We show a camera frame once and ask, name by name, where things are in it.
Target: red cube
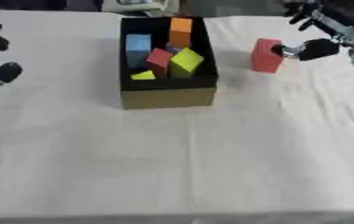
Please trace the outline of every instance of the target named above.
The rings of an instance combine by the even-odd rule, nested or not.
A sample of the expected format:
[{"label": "red cube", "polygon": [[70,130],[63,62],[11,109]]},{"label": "red cube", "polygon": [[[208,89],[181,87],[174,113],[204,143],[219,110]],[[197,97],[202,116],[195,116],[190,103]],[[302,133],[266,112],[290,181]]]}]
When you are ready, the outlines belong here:
[{"label": "red cube", "polygon": [[251,54],[251,70],[261,73],[275,74],[283,58],[273,53],[271,48],[281,45],[277,39],[260,38]]},{"label": "red cube", "polygon": [[152,70],[158,78],[166,78],[172,56],[170,52],[155,48],[147,59],[147,68]]}]

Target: small yellow block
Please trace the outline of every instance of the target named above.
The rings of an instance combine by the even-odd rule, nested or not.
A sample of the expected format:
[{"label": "small yellow block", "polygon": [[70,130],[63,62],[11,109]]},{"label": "small yellow block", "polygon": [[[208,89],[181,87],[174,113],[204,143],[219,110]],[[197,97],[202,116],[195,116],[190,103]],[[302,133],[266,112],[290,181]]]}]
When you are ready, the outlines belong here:
[{"label": "small yellow block", "polygon": [[176,78],[190,78],[195,69],[204,61],[204,58],[189,48],[172,57],[170,61],[170,75]]},{"label": "small yellow block", "polygon": [[155,80],[155,75],[152,71],[146,71],[143,73],[137,73],[131,75],[132,79],[135,81],[150,81]]}]

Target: black box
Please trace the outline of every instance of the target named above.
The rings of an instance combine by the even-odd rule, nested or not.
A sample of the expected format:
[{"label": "black box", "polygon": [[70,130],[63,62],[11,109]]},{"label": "black box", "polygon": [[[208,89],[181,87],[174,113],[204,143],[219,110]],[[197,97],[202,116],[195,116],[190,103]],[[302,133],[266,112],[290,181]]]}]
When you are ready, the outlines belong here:
[{"label": "black box", "polygon": [[169,40],[171,18],[123,18],[120,37],[121,98],[125,109],[155,109],[171,107],[209,106],[216,93],[218,72],[201,17],[194,17],[191,49],[204,57],[203,63],[190,79],[132,80],[131,75],[144,72],[127,66],[125,39],[128,34],[151,34],[152,49],[165,49]]}]

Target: beige cloth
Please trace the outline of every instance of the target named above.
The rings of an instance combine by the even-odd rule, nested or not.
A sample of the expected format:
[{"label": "beige cloth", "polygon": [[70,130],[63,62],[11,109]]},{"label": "beige cloth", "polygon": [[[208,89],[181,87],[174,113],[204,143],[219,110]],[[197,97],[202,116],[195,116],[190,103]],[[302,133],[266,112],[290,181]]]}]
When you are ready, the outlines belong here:
[{"label": "beige cloth", "polygon": [[221,76],[215,105],[124,111],[119,19],[0,11],[11,40],[0,64],[25,68],[0,91],[0,216],[263,214],[260,223],[316,224],[322,213],[266,215],[354,212],[346,52],[287,60],[277,74],[248,69],[258,38],[295,45],[323,33],[280,17],[208,19]]}]

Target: wooden block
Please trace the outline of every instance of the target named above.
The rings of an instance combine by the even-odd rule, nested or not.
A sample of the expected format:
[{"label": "wooden block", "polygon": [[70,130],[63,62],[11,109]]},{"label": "wooden block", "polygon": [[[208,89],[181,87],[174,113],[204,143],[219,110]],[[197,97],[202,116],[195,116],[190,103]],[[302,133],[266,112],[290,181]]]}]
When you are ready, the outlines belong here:
[{"label": "wooden block", "polygon": [[170,75],[174,78],[190,78],[204,58],[189,48],[184,48],[170,60]]},{"label": "wooden block", "polygon": [[131,78],[135,81],[151,81],[155,80],[155,75],[152,71],[146,71],[143,73],[137,73],[131,75]]},{"label": "wooden block", "polygon": [[129,34],[126,36],[125,53],[129,67],[145,67],[151,52],[151,35]]},{"label": "wooden block", "polygon": [[182,50],[181,48],[174,47],[170,44],[167,44],[165,49],[172,54],[179,53]]},{"label": "wooden block", "polygon": [[190,47],[192,19],[172,17],[170,24],[170,45],[177,48]]},{"label": "wooden block", "polygon": [[173,54],[165,50],[155,48],[147,59],[147,68],[152,70],[159,78],[167,77],[167,69]]},{"label": "wooden block", "polygon": [[261,73],[275,74],[283,58],[271,51],[275,45],[281,45],[277,39],[260,38],[251,53],[251,70]]}]

